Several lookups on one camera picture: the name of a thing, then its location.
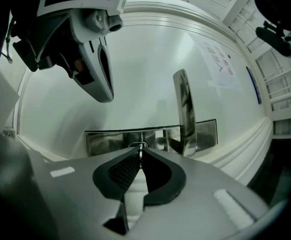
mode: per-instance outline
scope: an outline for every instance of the reflective metal panel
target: reflective metal panel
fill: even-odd
[[[118,151],[145,142],[150,148],[179,153],[180,126],[132,129],[119,131],[84,132],[85,150],[88,157]],[[211,148],[218,143],[216,120],[196,123],[196,152]]]
[[[185,157],[192,157],[196,153],[196,115],[192,102],[192,95],[187,72],[184,69],[173,75],[177,109],[179,113],[180,140],[167,139],[170,146]]]

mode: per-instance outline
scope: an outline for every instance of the robotic arm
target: robotic arm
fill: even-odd
[[[127,0],[14,0],[8,35],[35,72],[58,65],[98,102],[114,99],[106,35],[123,26]]]

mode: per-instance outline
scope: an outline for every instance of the curved white panel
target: curved white panel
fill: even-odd
[[[196,160],[212,164],[247,185],[262,164],[273,137],[273,123],[262,118],[242,136],[224,146],[204,150]]]
[[[229,37],[202,22],[167,13],[162,20],[147,12],[142,24],[134,24],[142,14],[125,13],[126,26],[107,37],[113,102],[98,103],[60,67],[37,71],[24,88],[20,134],[48,152],[80,158],[85,156],[84,131],[178,125],[173,74],[180,69],[189,78],[197,122],[216,119],[218,149],[264,118],[246,70],[249,64]],[[210,71],[189,33],[221,44],[242,91],[224,88],[220,93],[211,85]]]
[[[127,0],[125,13],[132,12],[153,12],[153,13],[167,13],[185,17],[203,23],[216,31],[222,33],[231,40],[236,40],[236,35],[223,23],[202,10],[201,8],[181,0]]]

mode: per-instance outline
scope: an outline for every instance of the white wall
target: white wall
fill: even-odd
[[[189,77],[197,122],[217,120],[218,148],[235,141],[264,118],[263,105],[257,103],[246,70],[249,63],[233,41],[202,23],[196,27],[191,23],[189,28],[184,22],[191,20],[168,14],[161,15],[165,17],[162,20],[157,13],[150,14],[124,14],[125,27],[107,37],[113,102],[96,102],[60,67],[38,71],[30,75],[25,87],[20,134],[48,152],[78,158],[85,155],[86,130],[177,125],[173,74],[180,69]],[[220,96],[209,85],[212,77],[188,35],[190,29],[203,39],[208,35],[221,42],[231,56],[242,91],[223,89]]]
[[[273,99],[291,92],[291,58],[282,56],[257,38],[255,29],[262,27],[265,20],[256,8],[254,0],[248,0],[229,27],[251,52],[266,82],[269,98]],[[291,32],[287,30],[284,33],[286,36],[291,35]],[[288,73],[283,77],[278,77],[285,72]],[[273,103],[271,108],[275,121],[274,133],[291,138],[291,98]]]

